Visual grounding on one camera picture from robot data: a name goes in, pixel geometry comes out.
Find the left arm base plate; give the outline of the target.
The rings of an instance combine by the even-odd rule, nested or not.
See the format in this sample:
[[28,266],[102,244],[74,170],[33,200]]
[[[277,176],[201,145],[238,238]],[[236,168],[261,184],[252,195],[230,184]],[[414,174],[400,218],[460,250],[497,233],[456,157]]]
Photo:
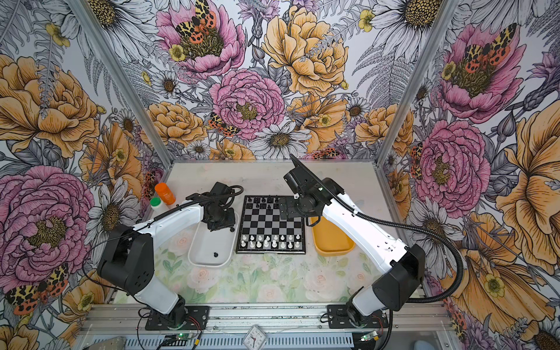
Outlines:
[[183,306],[170,314],[151,310],[145,330],[205,330],[209,320],[209,306]]

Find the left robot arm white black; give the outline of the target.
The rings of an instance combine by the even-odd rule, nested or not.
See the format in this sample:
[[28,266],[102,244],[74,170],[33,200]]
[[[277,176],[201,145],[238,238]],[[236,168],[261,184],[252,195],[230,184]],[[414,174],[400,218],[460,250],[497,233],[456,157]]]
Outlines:
[[210,231],[234,231],[236,219],[231,206],[243,191],[240,185],[217,182],[209,192],[194,193],[151,220],[115,226],[109,232],[98,275],[150,307],[164,326],[181,327],[188,319],[185,299],[155,276],[155,251],[180,231],[199,223],[205,223]]

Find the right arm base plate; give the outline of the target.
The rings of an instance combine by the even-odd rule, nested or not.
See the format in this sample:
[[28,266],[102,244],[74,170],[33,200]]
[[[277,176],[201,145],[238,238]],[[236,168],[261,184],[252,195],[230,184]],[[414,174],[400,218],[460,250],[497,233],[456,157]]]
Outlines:
[[328,304],[326,321],[330,329],[387,329],[389,320],[383,311],[363,316],[346,304]]

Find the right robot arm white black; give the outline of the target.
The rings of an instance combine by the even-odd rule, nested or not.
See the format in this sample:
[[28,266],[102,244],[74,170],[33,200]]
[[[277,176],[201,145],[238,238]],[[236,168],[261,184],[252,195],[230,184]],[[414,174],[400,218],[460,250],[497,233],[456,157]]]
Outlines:
[[399,311],[424,277],[425,252],[408,246],[364,214],[344,189],[330,178],[318,179],[302,164],[284,175],[294,196],[281,199],[282,218],[325,219],[342,230],[374,263],[381,275],[361,287],[347,302],[348,318],[358,327],[377,311]]

